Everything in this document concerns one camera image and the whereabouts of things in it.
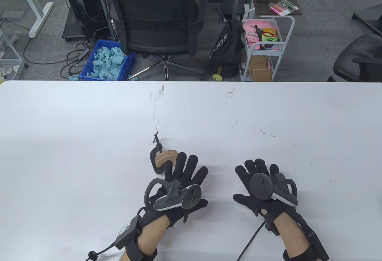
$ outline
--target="black backpack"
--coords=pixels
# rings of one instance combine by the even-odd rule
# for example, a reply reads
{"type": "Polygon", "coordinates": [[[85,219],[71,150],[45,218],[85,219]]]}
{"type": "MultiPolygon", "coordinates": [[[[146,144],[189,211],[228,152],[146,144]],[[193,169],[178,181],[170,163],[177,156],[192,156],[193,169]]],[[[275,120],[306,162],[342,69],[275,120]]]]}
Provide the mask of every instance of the black backpack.
{"type": "Polygon", "coordinates": [[[222,78],[232,78],[238,74],[242,60],[241,51],[245,47],[241,41],[243,32],[241,21],[225,23],[209,57],[213,74],[219,74],[222,78]]]}

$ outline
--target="blue paper scraps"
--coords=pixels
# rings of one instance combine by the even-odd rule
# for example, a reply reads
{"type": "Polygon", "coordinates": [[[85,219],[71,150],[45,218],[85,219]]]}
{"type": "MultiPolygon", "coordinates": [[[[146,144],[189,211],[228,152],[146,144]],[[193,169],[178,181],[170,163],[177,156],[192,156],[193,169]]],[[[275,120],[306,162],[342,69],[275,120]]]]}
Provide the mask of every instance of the blue paper scraps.
{"type": "Polygon", "coordinates": [[[87,76],[116,81],[125,57],[119,47],[101,47],[94,52],[93,71],[87,76]]]}
{"type": "Polygon", "coordinates": [[[134,77],[133,79],[129,80],[129,81],[138,81],[138,77],[134,77]]]}
{"type": "Polygon", "coordinates": [[[79,81],[79,75],[73,75],[68,77],[72,81],[79,81]]]}

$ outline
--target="black glove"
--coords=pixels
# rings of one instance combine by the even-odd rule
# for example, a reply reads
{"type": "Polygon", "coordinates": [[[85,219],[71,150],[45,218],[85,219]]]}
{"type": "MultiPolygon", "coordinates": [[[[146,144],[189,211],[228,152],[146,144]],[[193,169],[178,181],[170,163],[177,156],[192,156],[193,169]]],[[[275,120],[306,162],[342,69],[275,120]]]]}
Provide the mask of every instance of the black glove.
{"type": "Polygon", "coordinates": [[[270,175],[269,175],[267,166],[265,165],[265,162],[262,159],[256,159],[255,161],[246,160],[244,165],[247,168],[248,172],[245,170],[243,166],[237,166],[235,168],[235,172],[237,173],[237,175],[243,182],[245,188],[248,190],[249,196],[245,196],[242,194],[234,194],[233,200],[251,209],[256,216],[258,216],[259,213],[260,215],[264,216],[261,213],[261,210],[265,209],[267,211],[267,214],[265,215],[266,228],[268,231],[273,231],[275,235],[278,235],[278,231],[273,224],[274,220],[281,213],[285,212],[288,208],[290,209],[293,209],[293,208],[279,200],[273,200],[272,198],[268,200],[261,200],[257,198],[256,196],[254,196],[249,190],[249,181],[255,174],[262,172],[263,174],[266,174],[267,176],[272,177],[273,175],[278,174],[278,166],[275,164],[272,164],[269,168],[270,169],[270,175]]]}
{"type": "MultiPolygon", "coordinates": [[[[187,165],[185,170],[183,171],[184,165],[186,164],[187,155],[184,152],[180,152],[178,156],[176,157],[176,164],[174,172],[172,172],[172,161],[168,160],[164,164],[165,167],[165,180],[168,182],[172,182],[174,179],[177,179],[181,183],[181,188],[190,186],[192,184],[201,185],[204,179],[206,178],[208,174],[208,169],[206,167],[201,167],[195,176],[192,178],[192,174],[195,171],[196,164],[198,163],[198,157],[195,155],[191,155],[188,158],[187,165]]],[[[154,202],[158,200],[158,198],[164,196],[167,194],[167,190],[165,187],[161,187],[158,189],[158,192],[149,198],[149,202],[151,206],[153,206],[154,202]]],[[[203,207],[206,207],[208,204],[208,201],[205,199],[201,199],[197,205],[195,205],[193,208],[190,209],[183,209],[182,207],[172,208],[165,211],[151,211],[146,213],[147,214],[155,214],[160,217],[161,215],[165,214],[168,219],[170,220],[170,227],[172,227],[179,219],[183,217],[183,222],[185,223],[187,221],[187,217],[190,213],[197,211],[198,209],[201,209],[203,207]]]]}

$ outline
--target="forearm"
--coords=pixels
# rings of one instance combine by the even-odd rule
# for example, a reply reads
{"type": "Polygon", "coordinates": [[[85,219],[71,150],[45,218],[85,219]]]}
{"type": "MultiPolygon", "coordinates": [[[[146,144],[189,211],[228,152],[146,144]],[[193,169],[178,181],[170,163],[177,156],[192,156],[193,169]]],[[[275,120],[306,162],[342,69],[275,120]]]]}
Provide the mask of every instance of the forearm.
{"type": "MultiPolygon", "coordinates": [[[[143,227],[142,234],[137,239],[138,249],[146,255],[153,255],[169,225],[170,221],[166,215],[163,215],[143,227]]],[[[120,261],[130,261],[126,252],[121,256],[120,261]]]]}
{"type": "Polygon", "coordinates": [[[283,238],[289,258],[304,253],[309,247],[309,242],[299,225],[285,212],[281,213],[274,221],[278,232],[283,238]]]}

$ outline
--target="cardboard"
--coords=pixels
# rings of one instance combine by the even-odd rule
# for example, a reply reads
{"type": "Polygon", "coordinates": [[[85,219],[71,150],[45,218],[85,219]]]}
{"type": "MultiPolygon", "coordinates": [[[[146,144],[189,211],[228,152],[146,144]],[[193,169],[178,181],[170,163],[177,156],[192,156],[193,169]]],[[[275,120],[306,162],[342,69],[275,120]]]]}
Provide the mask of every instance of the cardboard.
{"type": "Polygon", "coordinates": [[[249,76],[256,82],[272,82],[272,70],[266,56],[252,55],[249,61],[249,76]]]}

